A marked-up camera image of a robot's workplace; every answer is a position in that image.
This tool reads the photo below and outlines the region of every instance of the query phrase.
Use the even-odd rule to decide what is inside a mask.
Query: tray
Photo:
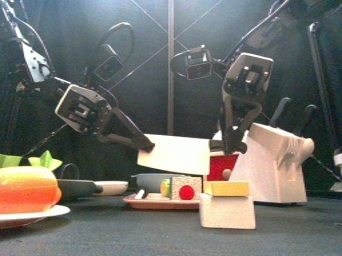
[[[199,208],[199,200],[170,200],[161,193],[150,193],[144,199],[134,199],[136,194],[123,198],[135,209],[149,210],[194,210]]]

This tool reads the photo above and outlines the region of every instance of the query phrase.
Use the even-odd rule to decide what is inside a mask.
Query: black table
[[[338,199],[257,204],[257,229],[238,230],[203,228],[198,210],[132,209],[123,196],[66,202],[68,214],[0,230],[0,255],[342,255]]]

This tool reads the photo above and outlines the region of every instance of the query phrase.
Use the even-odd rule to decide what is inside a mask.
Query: black cable
[[[277,5],[279,5],[279,4],[281,4],[281,1],[282,1],[282,0],[277,0],[277,1],[273,3],[271,8],[270,8],[270,11],[269,11],[269,15],[271,15],[271,14],[273,14],[273,12],[274,12],[274,10],[275,10],[275,7],[277,7]]]
[[[249,33],[242,37],[241,41],[235,45],[230,55],[225,58],[223,62],[227,62],[231,58],[241,46],[243,45],[245,41],[250,38],[253,33],[270,21],[275,18],[275,16],[279,14],[279,12],[283,11],[283,9],[289,6],[294,0],[286,0],[282,5],[277,8],[277,10],[271,13],[271,15],[267,16],[267,18],[263,19],[263,21],[249,31]]]
[[[107,39],[112,36],[112,34],[119,31],[120,29],[124,29],[127,28],[128,31],[130,31],[130,35],[131,35],[131,42],[132,42],[132,45],[131,45],[131,49],[130,49],[130,53],[128,55],[126,56],[126,59],[123,61],[123,63],[127,62],[127,60],[130,59],[131,55],[132,55],[132,52],[134,52],[134,48],[135,48],[135,37],[134,37],[134,29],[132,29],[132,26],[130,23],[127,22],[122,22],[116,25],[114,25],[108,31],[106,32],[106,34],[102,36],[98,44],[96,44],[96,47],[95,47],[95,53],[96,53],[96,50],[102,47],[102,45],[104,44],[104,42],[107,41]]]
[[[68,167],[72,167],[72,169],[75,171],[75,180],[79,180],[80,179],[80,169],[79,169],[79,166],[76,164],[74,164],[74,163],[64,164],[60,167],[59,179],[63,179],[63,176],[64,176],[64,173],[66,173],[66,170],[67,170]]]
[[[27,16],[27,12],[26,12],[26,7],[24,7],[23,0],[15,0],[15,1],[12,1],[12,3],[10,2],[10,5],[11,5],[12,8],[16,10],[16,13],[19,13],[20,19],[22,19],[24,22],[28,22],[28,16]]]
[[[0,80],[0,83],[6,83],[8,79],[8,72],[10,72],[10,67],[6,61],[2,63],[2,66],[4,67],[4,69],[2,70],[0,77],[4,75],[4,78]]]
[[[55,72],[54,64],[52,64],[52,61],[51,61],[51,58],[50,58],[48,50],[47,50],[46,44],[44,44],[43,40],[42,40],[36,30],[34,29],[34,27],[28,23],[26,23],[23,20],[20,20],[15,15],[12,15],[11,13],[10,13],[10,15],[20,24],[23,24],[30,29],[30,31],[34,33],[35,37],[38,38],[39,44],[40,44],[40,46],[43,48],[43,51],[44,51],[44,55],[46,55],[46,58],[47,58],[48,66],[50,66],[50,71],[51,71],[51,75],[50,76],[55,77],[56,72]]]
[[[173,57],[171,61],[170,61],[170,68],[171,68],[171,71],[173,71],[175,74],[178,74],[179,76],[182,76],[182,77],[186,77],[186,75],[182,74],[182,73],[179,73],[179,72],[177,71],[177,63],[175,63],[175,61],[177,61],[182,56],[185,56],[189,52],[190,52],[190,51],[183,51],[183,52],[178,53],[178,54]]]
[[[31,155],[34,152],[36,152],[40,147],[43,147],[50,139],[56,136],[56,134],[68,126],[68,124],[63,124],[43,140],[38,142],[38,144],[28,150],[28,152],[22,156],[24,159]]]
[[[115,103],[115,107],[119,107],[119,101],[118,101],[115,95],[112,94],[112,92],[111,92],[110,90],[107,90],[102,85],[98,84],[98,86],[99,86],[99,88],[100,88],[107,94],[110,94],[110,96],[112,97],[114,103]]]

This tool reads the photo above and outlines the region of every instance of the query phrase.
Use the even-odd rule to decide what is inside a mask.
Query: black backdrop
[[[175,0],[175,53],[183,51],[185,47],[205,44],[214,58],[225,58],[241,37],[266,17],[271,3],[271,0]],[[132,25],[136,38],[134,55],[106,87],[115,94],[122,110],[143,132],[167,134],[169,1],[27,0],[24,5],[30,23],[47,45],[58,76],[75,84],[83,83],[84,67],[91,62],[92,49],[103,33],[119,22]],[[341,20],[341,11],[324,19],[321,33],[340,141]],[[119,32],[108,43],[124,57],[130,44],[127,34]],[[329,143],[325,126],[306,27],[293,31],[263,54],[274,58],[275,65],[263,114],[257,121],[267,123],[279,100],[287,96],[293,99],[293,104],[281,127],[291,130],[303,108],[309,104],[318,105],[305,136],[314,139],[314,154],[333,169],[334,148]],[[12,111],[14,99],[6,96],[12,93],[10,82],[3,84],[2,131],[7,134],[2,136],[7,138],[2,142],[3,152],[22,155],[63,122],[54,114],[56,103],[44,101],[36,95],[22,100],[16,127],[10,129],[4,124],[11,118],[8,113]],[[175,77],[174,90],[174,134],[211,138],[217,132],[221,107],[221,79],[211,76],[186,81]],[[71,128],[66,128],[35,155],[40,155],[47,149],[64,163],[74,162],[79,165],[83,179],[123,179],[132,182],[132,174],[155,171],[136,165],[136,152],[132,149],[118,144],[102,144],[95,137],[80,135]],[[309,190],[330,188],[334,180],[317,161],[309,159],[303,171]]]

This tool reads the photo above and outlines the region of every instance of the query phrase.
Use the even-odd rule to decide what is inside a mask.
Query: black pot
[[[102,192],[102,187],[96,186],[91,180],[58,179],[58,184],[62,191],[62,201],[90,197],[94,193]]]

